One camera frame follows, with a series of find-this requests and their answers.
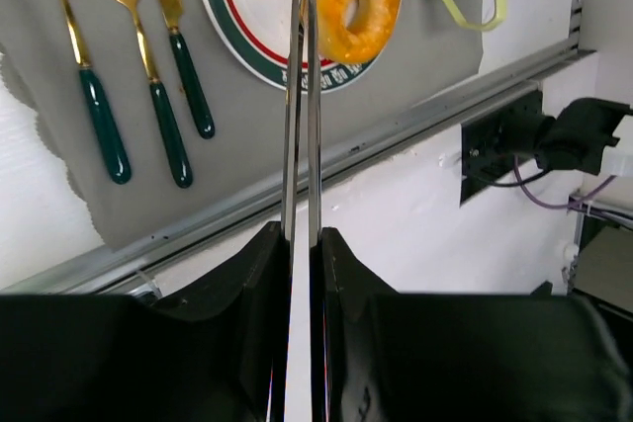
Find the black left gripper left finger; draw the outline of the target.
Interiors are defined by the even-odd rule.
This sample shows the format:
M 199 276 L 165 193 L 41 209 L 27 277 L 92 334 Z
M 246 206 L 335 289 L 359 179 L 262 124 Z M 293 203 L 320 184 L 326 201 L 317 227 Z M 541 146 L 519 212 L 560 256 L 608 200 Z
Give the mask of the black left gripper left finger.
M 290 245 L 269 221 L 235 255 L 155 309 L 169 318 L 160 421 L 282 421 Z

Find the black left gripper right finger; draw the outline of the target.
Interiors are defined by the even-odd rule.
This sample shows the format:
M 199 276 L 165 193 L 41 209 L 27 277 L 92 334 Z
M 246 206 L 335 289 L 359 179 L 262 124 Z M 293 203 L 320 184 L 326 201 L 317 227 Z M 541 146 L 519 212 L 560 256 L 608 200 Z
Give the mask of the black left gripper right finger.
M 321 235 L 334 421 L 628 421 L 632 379 L 585 299 L 400 293 Z

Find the metal tongs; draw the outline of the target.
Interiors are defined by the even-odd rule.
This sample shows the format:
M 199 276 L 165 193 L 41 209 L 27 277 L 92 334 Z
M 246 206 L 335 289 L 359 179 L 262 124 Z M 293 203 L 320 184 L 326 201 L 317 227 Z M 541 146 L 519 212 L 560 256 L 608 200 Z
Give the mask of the metal tongs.
M 272 421 L 285 419 L 303 94 L 303 49 L 304 39 L 308 39 L 308 96 L 310 102 L 318 106 L 320 103 L 320 60 L 317 52 L 317 37 L 316 0 L 291 0 L 281 200 L 281 235 L 285 260 L 282 262 L 280 273 L 284 278 L 284 288 L 281 293 L 281 324 L 272 366 L 270 392 L 270 419 Z

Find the orange bagel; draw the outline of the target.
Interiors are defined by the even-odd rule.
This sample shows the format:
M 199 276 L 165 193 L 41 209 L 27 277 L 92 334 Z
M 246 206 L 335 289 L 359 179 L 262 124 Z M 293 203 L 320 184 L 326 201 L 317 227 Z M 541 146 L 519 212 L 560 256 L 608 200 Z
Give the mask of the orange bagel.
M 401 0 L 316 0 L 319 54 L 343 64 L 374 59 L 386 46 Z

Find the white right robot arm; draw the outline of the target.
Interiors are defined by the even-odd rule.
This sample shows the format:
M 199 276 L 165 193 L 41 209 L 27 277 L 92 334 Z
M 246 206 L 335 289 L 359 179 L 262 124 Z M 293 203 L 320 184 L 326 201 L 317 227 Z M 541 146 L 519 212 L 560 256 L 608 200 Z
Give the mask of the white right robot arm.
M 604 152 L 615 148 L 614 133 L 632 117 L 626 104 L 598 98 L 580 98 L 558 117 L 541 112 L 508 112 L 501 116 L 495 151 L 533 159 L 544 171 L 601 173 Z

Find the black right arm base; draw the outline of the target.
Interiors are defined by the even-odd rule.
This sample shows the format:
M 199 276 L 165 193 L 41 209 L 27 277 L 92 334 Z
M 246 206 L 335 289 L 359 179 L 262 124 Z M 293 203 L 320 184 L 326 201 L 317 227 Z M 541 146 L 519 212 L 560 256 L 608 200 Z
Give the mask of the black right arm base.
M 537 139 L 553 120 L 542 110 L 543 94 L 532 91 L 462 127 L 462 184 L 465 204 L 533 157 Z

